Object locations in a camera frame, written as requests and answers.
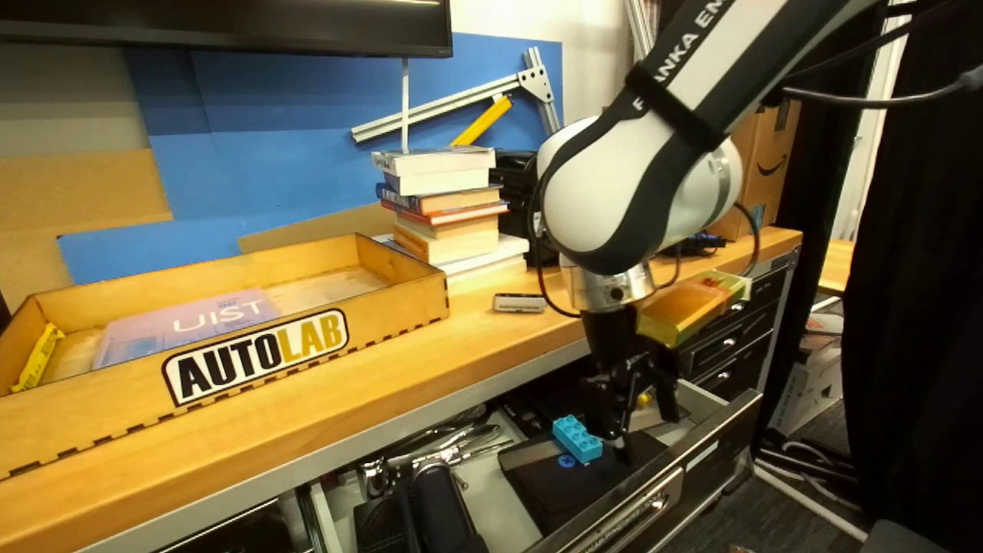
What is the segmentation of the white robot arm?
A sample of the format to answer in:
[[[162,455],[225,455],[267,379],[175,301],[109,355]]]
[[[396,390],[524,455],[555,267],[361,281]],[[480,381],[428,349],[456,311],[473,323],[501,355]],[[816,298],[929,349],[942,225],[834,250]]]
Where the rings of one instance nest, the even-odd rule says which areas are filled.
[[[537,150],[542,236],[567,270],[594,374],[585,424],[616,447],[641,390],[675,408],[675,374],[636,331],[652,258],[740,196],[734,124],[876,0],[681,0],[615,101]]]

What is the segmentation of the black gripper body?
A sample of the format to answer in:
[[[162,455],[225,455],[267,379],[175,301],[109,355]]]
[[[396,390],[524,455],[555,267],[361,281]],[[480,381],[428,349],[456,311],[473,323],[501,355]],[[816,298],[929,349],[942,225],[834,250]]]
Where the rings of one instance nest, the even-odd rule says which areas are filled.
[[[636,331],[636,311],[580,312],[591,374],[583,381],[598,421],[626,421],[641,390],[658,383],[655,344]]]

